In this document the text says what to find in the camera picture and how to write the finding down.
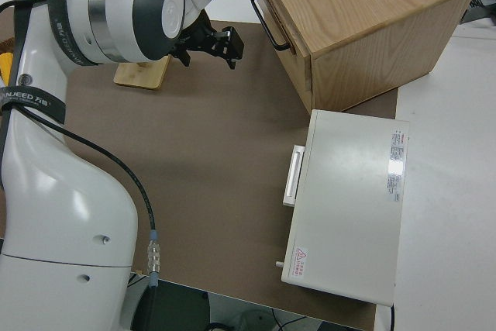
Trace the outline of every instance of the metal handle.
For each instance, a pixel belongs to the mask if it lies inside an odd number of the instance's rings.
[[[251,1],[251,5],[253,6],[253,10],[257,14],[257,17],[260,20],[260,23],[262,24],[262,27],[265,30],[265,33],[269,37],[269,40],[272,43],[272,45],[274,46],[274,48],[276,50],[288,50],[288,49],[290,49],[291,48],[290,43],[277,44],[274,36],[272,35],[272,33],[269,30],[269,26],[267,26],[267,24],[265,23],[264,17],[262,16],[262,13],[260,13],[260,10],[258,9],[257,4],[255,4],[256,0],[250,0],[250,1]]]

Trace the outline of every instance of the brown table mat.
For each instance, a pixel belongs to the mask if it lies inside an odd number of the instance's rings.
[[[261,26],[235,26],[246,49],[234,71],[192,53],[190,67],[172,60],[162,88],[147,91],[113,84],[115,65],[78,68],[67,92],[67,128],[111,150],[141,178],[156,213],[163,279],[373,329],[375,305],[281,282],[274,263],[284,259],[292,214],[282,197],[309,115]],[[393,117],[395,104],[392,91],[350,111]],[[110,160],[69,145],[130,192],[139,213],[134,267],[144,269],[149,228],[136,187]],[[2,198],[0,227],[4,208]]]

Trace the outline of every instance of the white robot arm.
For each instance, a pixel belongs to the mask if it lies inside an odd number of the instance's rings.
[[[188,65],[187,51],[203,50],[234,68],[243,42],[232,27],[211,27],[203,10],[209,1],[16,3],[14,61],[0,97],[7,203],[0,328],[123,330],[137,231],[133,201],[117,180],[70,152],[59,133],[22,112],[30,106],[46,121],[63,123],[67,76],[78,65],[167,54]]]

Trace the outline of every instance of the wooden box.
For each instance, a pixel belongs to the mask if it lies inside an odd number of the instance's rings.
[[[309,112],[343,111],[428,74],[469,2],[252,0]]]

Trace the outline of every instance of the cable connector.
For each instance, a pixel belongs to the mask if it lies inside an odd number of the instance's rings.
[[[148,244],[148,273],[150,275],[150,287],[158,286],[158,274],[160,273],[160,245],[156,230],[150,231],[150,243]]]

